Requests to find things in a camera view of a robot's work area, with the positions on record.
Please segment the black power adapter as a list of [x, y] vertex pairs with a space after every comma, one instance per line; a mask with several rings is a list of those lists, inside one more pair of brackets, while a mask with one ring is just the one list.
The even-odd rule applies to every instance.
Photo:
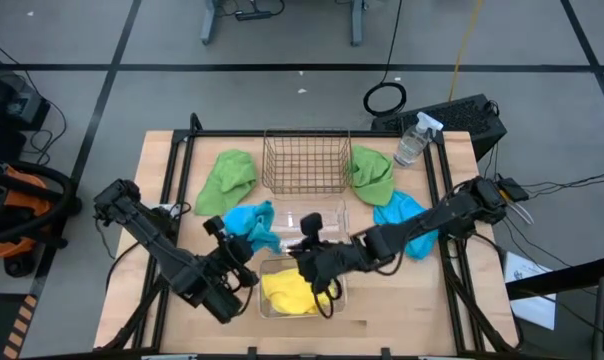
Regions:
[[529, 194], [513, 179], [501, 178], [497, 181], [498, 189], [505, 199], [514, 203], [527, 201]]

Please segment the black computer tower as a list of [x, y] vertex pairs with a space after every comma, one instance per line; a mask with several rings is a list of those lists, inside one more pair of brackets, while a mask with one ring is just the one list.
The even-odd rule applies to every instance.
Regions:
[[403, 133], [410, 125], [417, 123], [419, 112], [441, 122], [444, 131], [468, 132], [477, 161], [507, 134], [507, 129], [499, 118], [498, 104], [484, 94], [376, 118], [371, 124], [371, 130]]

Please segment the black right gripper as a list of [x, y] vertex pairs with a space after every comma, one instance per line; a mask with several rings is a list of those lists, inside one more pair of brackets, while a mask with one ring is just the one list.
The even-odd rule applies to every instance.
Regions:
[[355, 246], [346, 243], [315, 245], [285, 242], [281, 250], [292, 250], [298, 272], [311, 285], [313, 294], [328, 289], [331, 281], [355, 269]]

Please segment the orange black vacuum cleaner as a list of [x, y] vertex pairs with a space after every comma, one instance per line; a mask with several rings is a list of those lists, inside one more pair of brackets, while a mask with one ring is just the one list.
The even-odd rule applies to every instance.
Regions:
[[82, 201], [63, 173], [43, 165], [0, 159], [0, 259], [7, 275], [33, 272], [37, 245], [63, 249], [53, 233], [61, 219], [80, 213]]

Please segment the clear plastic bin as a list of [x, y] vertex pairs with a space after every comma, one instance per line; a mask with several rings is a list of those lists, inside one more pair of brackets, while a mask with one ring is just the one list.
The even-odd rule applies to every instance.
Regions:
[[259, 277], [259, 311], [264, 318], [324, 317], [346, 308], [347, 287], [343, 275], [331, 282], [331, 297], [324, 293], [315, 296], [311, 284], [299, 274], [297, 262], [290, 257], [264, 260]]
[[281, 239], [281, 246], [288, 248], [305, 238], [301, 221], [311, 213], [321, 216], [320, 241], [344, 243], [348, 240], [348, 211], [340, 196], [324, 198], [289, 198], [272, 201], [275, 216], [271, 231]]

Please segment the white paper sheet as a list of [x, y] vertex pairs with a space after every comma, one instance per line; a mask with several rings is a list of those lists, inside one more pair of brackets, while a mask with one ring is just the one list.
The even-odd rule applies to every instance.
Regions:
[[[503, 275], [506, 284], [550, 272], [550, 269], [534, 261], [506, 252]], [[553, 331], [556, 325], [556, 294], [542, 296], [526, 295], [524, 298], [511, 300], [514, 315], [531, 324]]]

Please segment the green microfiber towel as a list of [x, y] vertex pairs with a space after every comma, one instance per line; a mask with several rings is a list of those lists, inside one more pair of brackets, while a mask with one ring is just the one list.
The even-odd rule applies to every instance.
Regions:
[[218, 154], [195, 203], [195, 214], [224, 215], [256, 186], [257, 168], [245, 151], [231, 149]]
[[395, 182], [391, 158], [374, 149], [352, 146], [351, 188], [364, 203], [385, 206], [391, 200]]

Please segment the black equipment case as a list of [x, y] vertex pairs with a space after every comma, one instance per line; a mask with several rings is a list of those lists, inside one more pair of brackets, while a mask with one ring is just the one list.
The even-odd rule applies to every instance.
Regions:
[[0, 70], [1, 160], [19, 159], [27, 141], [24, 132], [39, 131], [50, 107], [50, 102], [21, 76]]

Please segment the clear spray bottle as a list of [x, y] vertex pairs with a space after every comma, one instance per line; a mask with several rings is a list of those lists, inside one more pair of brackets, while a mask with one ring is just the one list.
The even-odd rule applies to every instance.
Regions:
[[402, 167], [413, 164], [444, 125], [432, 116], [418, 112], [418, 121], [402, 135], [397, 150], [393, 154], [396, 163]]

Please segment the grey desk leg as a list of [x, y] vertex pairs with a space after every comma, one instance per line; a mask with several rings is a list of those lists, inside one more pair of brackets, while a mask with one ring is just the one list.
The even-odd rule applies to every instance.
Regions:
[[351, 45], [358, 47], [363, 42], [363, 17], [365, 0], [351, 0]]
[[212, 40], [220, 1], [221, 0], [203, 0], [205, 12], [200, 32], [200, 41], [203, 45], [209, 45]]

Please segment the black aluminium rig frame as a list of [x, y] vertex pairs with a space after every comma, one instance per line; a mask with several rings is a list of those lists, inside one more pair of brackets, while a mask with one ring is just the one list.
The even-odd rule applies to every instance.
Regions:
[[[135, 182], [144, 202], [161, 198], [173, 132], [148, 131]], [[264, 130], [203, 130], [194, 141], [186, 195], [189, 202], [204, 185], [219, 152], [240, 149], [262, 165]], [[444, 132], [453, 185], [479, 174], [470, 135]], [[431, 206], [424, 161], [396, 169], [401, 191], [424, 207]], [[194, 253], [207, 253], [216, 245], [202, 227], [206, 217], [193, 213], [182, 218], [179, 245]], [[467, 256], [478, 306], [509, 345], [518, 336], [495, 250], [482, 239], [468, 242]], [[169, 295], [159, 350], [169, 353], [239, 354], [256, 347], [258, 355], [454, 355], [448, 298], [439, 249], [422, 261], [403, 261], [398, 273], [346, 276], [346, 308], [330, 320], [321, 317], [264, 318], [259, 312], [259, 287], [246, 312], [229, 324], [220, 324], [206, 309], [192, 308]], [[125, 324], [141, 296], [148, 255], [137, 248], [113, 272], [106, 295], [95, 347], [110, 341]]]

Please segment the blue microfiber towel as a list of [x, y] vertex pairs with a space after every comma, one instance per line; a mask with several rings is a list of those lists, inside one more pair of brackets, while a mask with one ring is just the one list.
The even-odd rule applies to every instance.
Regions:
[[[394, 190], [387, 205], [374, 207], [373, 220], [377, 225], [399, 224], [425, 211], [411, 196]], [[414, 260], [425, 258], [432, 252], [438, 235], [438, 231], [433, 230], [412, 240], [405, 247], [406, 256]]]
[[229, 210], [223, 221], [229, 234], [246, 236], [254, 252], [268, 249], [281, 253], [281, 238], [272, 231], [275, 209], [271, 201], [258, 205], [238, 205]]

